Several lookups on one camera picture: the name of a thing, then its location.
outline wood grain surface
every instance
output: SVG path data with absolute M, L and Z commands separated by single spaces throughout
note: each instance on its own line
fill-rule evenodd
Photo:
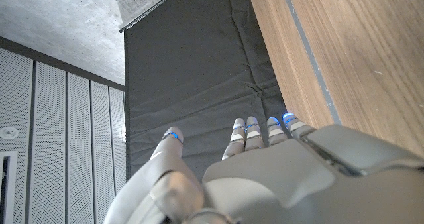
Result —
M 342 124 L 424 156 L 424 0 L 292 2 Z M 270 56 L 276 49 L 270 47 L 287 44 L 283 39 L 299 40 L 295 33 L 286 38 L 266 36 L 279 31 L 267 25 L 269 20 L 283 28 L 291 26 L 290 14 L 272 13 L 276 7 L 288 8 L 285 0 L 253 5 Z M 273 18 L 261 16 L 264 11 Z M 297 65 L 288 59 L 271 61 L 276 74 Z M 284 89 L 297 89 L 290 86 L 280 87 L 284 101 Z
M 286 20 L 292 16 L 284 0 L 252 4 L 287 110 L 314 127 L 333 123 L 296 25 Z

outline white robotic hand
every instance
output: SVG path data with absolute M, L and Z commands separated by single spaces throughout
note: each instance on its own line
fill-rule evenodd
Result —
M 422 223 L 422 158 L 339 125 L 314 129 L 292 113 L 282 123 L 268 119 L 265 147 L 256 118 L 236 119 L 202 184 L 181 159 L 182 132 L 169 128 L 105 223 Z

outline gray fabric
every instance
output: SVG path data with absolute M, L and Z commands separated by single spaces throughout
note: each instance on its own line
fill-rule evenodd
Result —
M 125 31 L 129 172 L 171 126 L 201 179 L 221 160 L 234 120 L 286 111 L 250 0 L 168 0 Z

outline ceiling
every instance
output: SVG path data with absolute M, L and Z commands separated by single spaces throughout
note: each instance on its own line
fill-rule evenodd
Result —
M 124 85 L 118 30 L 159 0 L 0 0 L 0 36 Z

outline white wall panel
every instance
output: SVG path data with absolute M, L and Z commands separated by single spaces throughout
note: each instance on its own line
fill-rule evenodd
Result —
M 117 193 L 126 182 L 126 146 L 123 93 L 109 88 L 111 124 L 113 138 L 113 160 L 115 165 L 115 187 Z
M 93 223 L 89 80 L 68 74 L 68 223 Z
M 18 151 L 13 223 L 23 223 L 27 187 L 32 60 L 0 49 L 0 128 L 15 127 L 15 139 L 0 138 L 0 151 Z
M 65 71 L 37 62 L 29 223 L 65 221 Z
M 106 85 L 91 81 L 96 223 L 103 223 L 115 196 L 109 94 Z

